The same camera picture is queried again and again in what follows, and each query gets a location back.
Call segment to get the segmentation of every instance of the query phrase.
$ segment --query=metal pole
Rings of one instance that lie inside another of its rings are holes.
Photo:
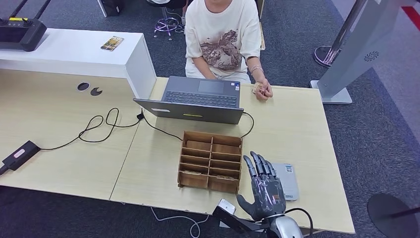
[[[16,7],[16,9],[12,12],[12,14],[10,15],[10,17],[9,17],[9,18],[15,17],[15,16],[19,13],[19,11],[22,9],[22,7],[25,5],[25,3],[26,3],[27,1],[28,1],[28,0],[22,0],[22,1],[19,3],[19,5]]]
[[[345,37],[353,26],[353,23],[356,21],[356,18],[359,16],[359,13],[362,11],[366,1],[367,0],[356,0],[332,46],[321,46],[315,49],[314,59],[317,63],[324,67],[330,67],[332,65],[341,51],[340,47],[343,44]]]
[[[38,11],[37,15],[34,17],[35,19],[39,19],[42,15],[42,13],[44,13],[45,8],[47,8],[48,4],[50,4],[51,0],[46,0],[44,5],[42,5],[41,9]]]
[[[407,216],[407,215],[418,213],[418,212],[420,212],[420,207],[403,211],[403,212],[394,213],[389,216],[392,218],[397,218],[397,217]]]

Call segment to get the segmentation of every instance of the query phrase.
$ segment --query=prosthetic hand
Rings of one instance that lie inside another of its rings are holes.
[[[247,163],[251,185],[254,193],[254,203],[247,202],[242,195],[237,195],[239,206],[247,212],[254,221],[269,223],[267,229],[268,237],[278,238],[302,238],[298,224],[290,217],[284,215],[286,210],[286,199],[279,178],[271,163],[261,155],[251,151],[254,165],[250,158],[244,155]]]

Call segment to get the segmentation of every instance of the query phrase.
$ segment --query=person's hand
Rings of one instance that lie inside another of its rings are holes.
[[[236,199],[239,206],[257,222],[269,216],[283,214],[286,210],[286,199],[271,163],[254,151],[251,151],[251,156],[254,158],[257,170],[248,156],[244,155],[244,160],[251,176],[254,203],[247,202],[240,194]]]
[[[271,85],[265,77],[256,79],[256,82],[260,83],[260,88],[255,92],[255,96],[260,101],[267,101],[269,98],[273,97],[273,91],[271,90]]]

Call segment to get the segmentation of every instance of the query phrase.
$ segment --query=wooden organizer box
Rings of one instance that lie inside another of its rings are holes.
[[[241,178],[242,139],[184,132],[178,186],[237,193]]]

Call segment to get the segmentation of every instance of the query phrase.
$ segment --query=red stripe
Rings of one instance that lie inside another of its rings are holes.
[[[401,8],[420,31],[420,14],[416,11],[416,9],[412,6],[403,6]]]

